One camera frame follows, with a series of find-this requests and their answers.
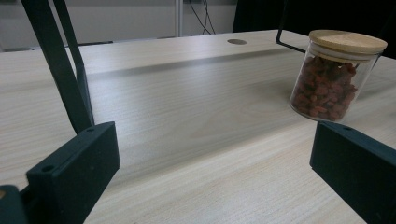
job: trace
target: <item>black wire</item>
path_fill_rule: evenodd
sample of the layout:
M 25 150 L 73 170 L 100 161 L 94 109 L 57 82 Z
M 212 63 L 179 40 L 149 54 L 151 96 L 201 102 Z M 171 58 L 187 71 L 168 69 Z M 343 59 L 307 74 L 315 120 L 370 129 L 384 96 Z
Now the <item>black wire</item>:
M 199 19 L 198 14 L 195 12 L 194 7 L 192 6 L 191 0 L 190 0 L 190 6 L 191 6 L 191 9 L 192 9 L 192 11 L 194 12 L 195 16 L 197 17 L 199 23 L 201 23 L 202 27 L 204 27 L 204 30 L 206 30 L 206 31 L 211 35 L 211 33 L 206 29 L 206 27 L 202 24 L 201 20 Z
M 205 6 L 205 10 L 206 10 L 206 16 L 209 18 L 210 27 L 212 27 L 213 34 L 215 35 L 216 32 L 215 32 L 215 29 L 213 28 L 212 20 L 210 20 L 209 12 L 207 11 L 207 0 L 204 0 L 204 6 Z
M 208 14 L 207 14 L 207 6 L 205 5 L 205 1 L 204 1 L 204 6 L 205 6 L 205 10 L 206 10 L 206 15 L 205 15 L 205 27 L 206 27 Z

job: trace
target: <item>wooden lid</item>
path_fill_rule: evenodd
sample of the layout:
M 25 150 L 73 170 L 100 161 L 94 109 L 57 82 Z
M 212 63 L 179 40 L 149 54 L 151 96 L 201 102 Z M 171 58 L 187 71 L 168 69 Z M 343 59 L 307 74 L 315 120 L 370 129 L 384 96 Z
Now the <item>wooden lid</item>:
M 377 54 L 388 45 L 382 39 L 345 31 L 316 30 L 309 33 L 309 38 L 318 45 L 344 52 Z

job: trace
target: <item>jar contents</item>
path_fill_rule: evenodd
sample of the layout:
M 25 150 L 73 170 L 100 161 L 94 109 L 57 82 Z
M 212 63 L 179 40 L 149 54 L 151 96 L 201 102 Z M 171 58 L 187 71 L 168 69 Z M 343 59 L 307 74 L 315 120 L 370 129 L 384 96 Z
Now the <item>jar contents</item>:
M 347 112 L 358 90 L 352 83 L 356 68 L 319 56 L 307 57 L 290 104 L 313 119 L 339 120 Z

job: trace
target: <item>wall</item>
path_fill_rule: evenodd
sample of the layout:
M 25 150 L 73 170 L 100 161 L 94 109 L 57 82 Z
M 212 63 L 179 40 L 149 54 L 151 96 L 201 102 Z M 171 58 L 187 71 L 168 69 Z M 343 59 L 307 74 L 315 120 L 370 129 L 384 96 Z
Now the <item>wall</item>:
M 78 43 L 172 37 L 176 34 L 176 3 L 181 0 L 65 0 Z M 207 0 L 218 34 L 230 33 L 237 0 Z M 205 20 L 202 1 L 193 6 Z M 183 4 L 183 35 L 199 35 L 203 28 Z M 21 0 L 0 0 L 0 51 L 38 46 Z

